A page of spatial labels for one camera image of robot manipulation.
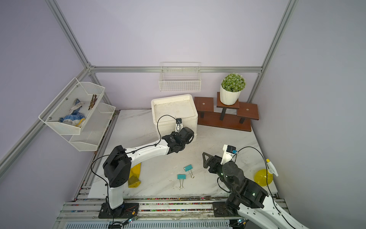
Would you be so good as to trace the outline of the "white three-drawer cabinet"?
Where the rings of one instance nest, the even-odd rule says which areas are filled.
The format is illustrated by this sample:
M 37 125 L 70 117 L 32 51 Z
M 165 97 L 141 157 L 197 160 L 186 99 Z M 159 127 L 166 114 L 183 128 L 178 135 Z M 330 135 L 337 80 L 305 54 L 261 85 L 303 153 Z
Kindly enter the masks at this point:
M 153 123 L 158 137 L 176 131 L 176 120 L 180 118 L 182 119 L 180 127 L 190 128 L 194 132 L 193 141 L 196 141 L 198 112 L 190 94 L 153 99 L 151 107 Z

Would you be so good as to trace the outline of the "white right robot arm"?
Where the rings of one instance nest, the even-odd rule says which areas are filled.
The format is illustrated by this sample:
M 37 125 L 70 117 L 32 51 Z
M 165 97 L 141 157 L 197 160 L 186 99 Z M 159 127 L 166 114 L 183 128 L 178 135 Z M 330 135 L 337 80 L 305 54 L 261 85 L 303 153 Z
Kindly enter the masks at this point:
M 203 166 L 210 173 L 218 175 L 225 184 L 229 196 L 226 209 L 239 215 L 262 229 L 306 229 L 307 227 L 283 210 L 269 193 L 254 181 L 245 177 L 244 172 L 229 160 L 203 153 Z

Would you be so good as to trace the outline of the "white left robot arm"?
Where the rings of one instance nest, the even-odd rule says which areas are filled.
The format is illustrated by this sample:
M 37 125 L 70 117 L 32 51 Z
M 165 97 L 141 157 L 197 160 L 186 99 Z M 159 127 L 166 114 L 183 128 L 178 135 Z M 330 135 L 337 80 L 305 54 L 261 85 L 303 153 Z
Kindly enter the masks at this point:
M 109 207 L 114 210 L 124 203 L 123 185 L 128 181 L 132 167 L 157 156 L 178 153 L 193 139 L 194 131 L 184 127 L 179 132 L 172 132 L 140 147 L 115 147 L 103 164 L 104 176 L 108 183 Z

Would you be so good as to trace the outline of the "teal binder clip upper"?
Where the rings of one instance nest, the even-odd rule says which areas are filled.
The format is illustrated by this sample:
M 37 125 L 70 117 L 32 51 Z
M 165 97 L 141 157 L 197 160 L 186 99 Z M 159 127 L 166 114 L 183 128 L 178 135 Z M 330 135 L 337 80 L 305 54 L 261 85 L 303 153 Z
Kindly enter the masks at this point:
M 188 172 L 190 174 L 190 177 L 191 178 L 194 178 L 194 174 L 193 174 L 193 166 L 190 164 L 190 165 L 187 165 L 184 167 L 184 170 L 185 172 Z

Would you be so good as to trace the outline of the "teal binder clip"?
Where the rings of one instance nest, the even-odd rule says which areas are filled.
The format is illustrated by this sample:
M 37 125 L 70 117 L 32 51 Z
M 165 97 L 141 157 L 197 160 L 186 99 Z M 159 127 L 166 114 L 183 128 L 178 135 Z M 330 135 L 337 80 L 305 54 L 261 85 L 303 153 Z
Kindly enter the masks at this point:
M 186 179 L 186 174 L 178 174 L 177 179 L 179 180 L 179 189 L 184 188 L 184 180 Z
M 194 174 L 193 174 L 193 166 L 190 164 L 190 165 L 187 165 L 184 167 L 184 170 L 185 172 L 188 172 L 190 174 L 190 177 L 191 178 L 194 178 Z

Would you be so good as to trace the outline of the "teal binder clip lower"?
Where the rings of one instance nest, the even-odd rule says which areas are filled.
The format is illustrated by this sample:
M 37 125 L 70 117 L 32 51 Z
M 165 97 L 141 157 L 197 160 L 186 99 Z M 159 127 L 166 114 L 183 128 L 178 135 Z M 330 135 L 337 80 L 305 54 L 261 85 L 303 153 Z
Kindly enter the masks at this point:
M 177 179 L 179 180 L 179 189 L 184 188 L 184 180 L 186 179 L 186 174 L 178 174 Z

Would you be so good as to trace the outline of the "yellow spray bottle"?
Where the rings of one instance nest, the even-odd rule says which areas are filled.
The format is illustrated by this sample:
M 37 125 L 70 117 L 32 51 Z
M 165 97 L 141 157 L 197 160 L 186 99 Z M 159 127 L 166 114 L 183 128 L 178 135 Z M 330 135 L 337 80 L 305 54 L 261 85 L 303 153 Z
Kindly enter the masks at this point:
M 272 161 L 270 159 L 266 159 L 266 168 L 255 173 L 254 182 L 261 187 L 265 187 L 274 180 L 274 176 L 279 176 L 278 171 Z

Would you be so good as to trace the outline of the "brown wooden stepped stand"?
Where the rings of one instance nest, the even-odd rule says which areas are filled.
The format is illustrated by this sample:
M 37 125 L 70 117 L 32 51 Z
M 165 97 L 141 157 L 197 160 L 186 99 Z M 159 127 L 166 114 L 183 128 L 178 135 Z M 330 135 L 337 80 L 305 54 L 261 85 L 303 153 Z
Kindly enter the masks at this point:
M 198 112 L 198 125 L 202 126 L 251 132 L 251 122 L 259 120 L 258 105 L 240 101 L 225 105 L 220 101 L 220 93 L 217 93 L 216 100 L 212 97 L 195 97 L 194 104 Z

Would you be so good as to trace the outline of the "yellow rubber glove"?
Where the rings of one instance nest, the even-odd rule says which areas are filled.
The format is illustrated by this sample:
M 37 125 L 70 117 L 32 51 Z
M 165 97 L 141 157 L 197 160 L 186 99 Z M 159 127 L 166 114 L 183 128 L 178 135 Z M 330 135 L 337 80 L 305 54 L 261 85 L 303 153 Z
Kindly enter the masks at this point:
M 141 173 L 141 163 L 131 168 L 128 179 L 128 188 L 137 188 L 140 186 L 141 184 L 141 181 L 139 179 L 140 173 Z

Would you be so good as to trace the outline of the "green potted plant white pot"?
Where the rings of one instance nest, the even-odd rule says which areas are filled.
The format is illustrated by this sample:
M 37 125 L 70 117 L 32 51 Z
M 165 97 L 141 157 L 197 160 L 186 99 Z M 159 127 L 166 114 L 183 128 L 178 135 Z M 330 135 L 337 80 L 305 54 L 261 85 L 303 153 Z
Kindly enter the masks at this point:
M 224 105 L 231 106 L 236 103 L 240 93 L 246 87 L 246 80 L 242 75 L 230 73 L 221 82 L 220 101 Z

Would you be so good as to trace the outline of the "white mesh two-tier shelf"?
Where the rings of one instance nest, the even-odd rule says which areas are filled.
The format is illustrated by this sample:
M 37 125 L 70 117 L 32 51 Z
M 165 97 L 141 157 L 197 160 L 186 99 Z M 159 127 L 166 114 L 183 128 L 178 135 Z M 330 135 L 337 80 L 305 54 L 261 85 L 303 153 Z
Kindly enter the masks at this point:
M 115 107 L 103 103 L 103 86 L 73 78 L 39 119 L 76 150 L 97 151 Z

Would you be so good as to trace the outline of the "blue white cloth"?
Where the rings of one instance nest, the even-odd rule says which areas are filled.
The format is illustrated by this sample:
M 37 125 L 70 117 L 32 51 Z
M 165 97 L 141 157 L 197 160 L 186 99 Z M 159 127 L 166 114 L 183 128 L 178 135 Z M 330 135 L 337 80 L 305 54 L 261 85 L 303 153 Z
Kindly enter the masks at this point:
M 69 110 L 69 114 L 59 119 L 60 123 L 66 123 L 74 127 L 80 127 L 81 123 L 86 120 L 83 113 L 80 112 L 84 102 L 81 102 L 78 98 L 75 99 L 73 107 Z

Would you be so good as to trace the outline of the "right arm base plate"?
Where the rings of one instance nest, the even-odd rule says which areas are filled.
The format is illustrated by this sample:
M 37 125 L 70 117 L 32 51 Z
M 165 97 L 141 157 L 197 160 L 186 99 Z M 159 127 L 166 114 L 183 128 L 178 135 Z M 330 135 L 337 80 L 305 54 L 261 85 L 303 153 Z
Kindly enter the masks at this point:
M 217 201 L 213 202 L 213 214 L 215 217 L 239 217 L 239 204 Z

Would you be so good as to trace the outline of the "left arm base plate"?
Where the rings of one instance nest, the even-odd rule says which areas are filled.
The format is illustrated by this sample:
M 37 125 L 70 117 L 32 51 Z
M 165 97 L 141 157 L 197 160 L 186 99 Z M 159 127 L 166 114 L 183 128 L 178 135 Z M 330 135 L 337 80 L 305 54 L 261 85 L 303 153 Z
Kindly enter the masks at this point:
M 129 219 L 138 213 L 138 203 L 124 203 L 116 209 L 111 209 L 108 203 L 103 203 L 99 211 L 99 219 Z

